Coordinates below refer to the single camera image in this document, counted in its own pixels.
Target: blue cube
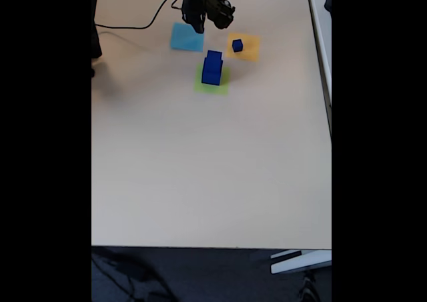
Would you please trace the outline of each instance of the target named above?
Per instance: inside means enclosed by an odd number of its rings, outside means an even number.
[[[240,52],[243,51],[243,42],[241,39],[233,40],[233,51]]]
[[[208,51],[203,71],[201,72],[201,82],[211,85],[220,85],[222,71],[222,53],[217,51]]]

